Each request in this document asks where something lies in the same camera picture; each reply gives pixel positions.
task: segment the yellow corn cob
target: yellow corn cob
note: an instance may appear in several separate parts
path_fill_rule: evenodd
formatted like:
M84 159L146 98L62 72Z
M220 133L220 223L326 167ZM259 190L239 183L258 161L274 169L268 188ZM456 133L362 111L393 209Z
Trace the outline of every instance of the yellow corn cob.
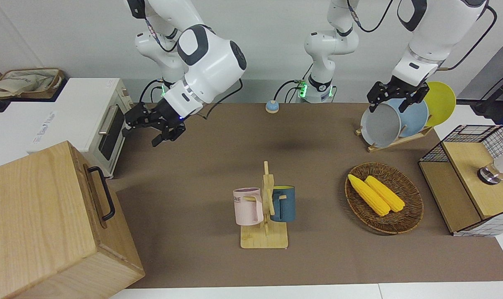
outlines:
M364 201L368 204L370 208L372 208L375 213L379 216L385 216L390 212L390 207L384 199L377 194L377 192L373 191L368 185L366 185L363 180L353 176L352 174L348 174L349 181L351 182L355 191L364 199Z
M399 212L405 207L405 202L375 177L368 176L364 182L384 199L392 211Z

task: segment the green indicator light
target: green indicator light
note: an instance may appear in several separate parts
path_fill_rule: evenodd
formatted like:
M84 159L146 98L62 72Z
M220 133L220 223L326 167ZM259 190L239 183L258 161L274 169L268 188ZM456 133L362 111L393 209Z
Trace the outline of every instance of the green indicator light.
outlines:
M302 87L299 90L299 97L300 98L305 98L305 96L307 96L307 84L306 83L302 83Z

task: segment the brown table mat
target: brown table mat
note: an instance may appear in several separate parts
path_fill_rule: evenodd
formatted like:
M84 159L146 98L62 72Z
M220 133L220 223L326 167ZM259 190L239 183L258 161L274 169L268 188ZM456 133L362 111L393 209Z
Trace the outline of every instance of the brown table mat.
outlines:
M176 141L152 148L155 130L132 133L110 185L147 276L132 288L474 282L503 280L495 238L452 237L418 167L439 141L367 153L354 135L366 104L221 104L191 117ZM260 187L263 161L277 185L294 185L297 219L286 250L244 250L232 190ZM410 233L369 232L346 210L348 171L364 162L398 168L425 204Z

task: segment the woven tray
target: woven tray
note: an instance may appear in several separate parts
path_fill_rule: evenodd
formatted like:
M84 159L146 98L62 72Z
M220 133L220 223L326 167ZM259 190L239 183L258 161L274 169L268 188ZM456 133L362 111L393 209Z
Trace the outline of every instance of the woven tray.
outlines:
M345 192L350 208L363 223L383 233L396 235L407 233L417 227L423 218L423 201L414 184L394 167L382 163L364 163L354 167L350 174L365 180L372 175L390 188L405 202L400 212L392 212L384 217L377 215L356 193L346 178Z

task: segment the wooden box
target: wooden box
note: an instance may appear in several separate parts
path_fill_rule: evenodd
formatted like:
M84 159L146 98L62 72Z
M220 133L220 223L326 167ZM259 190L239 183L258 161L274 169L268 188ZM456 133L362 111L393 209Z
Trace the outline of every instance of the wooden box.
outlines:
M144 276L90 166L69 142L0 166L0 298L109 298Z
M503 127L460 126L419 162L453 235L503 233L503 181L492 186L477 176L501 153Z

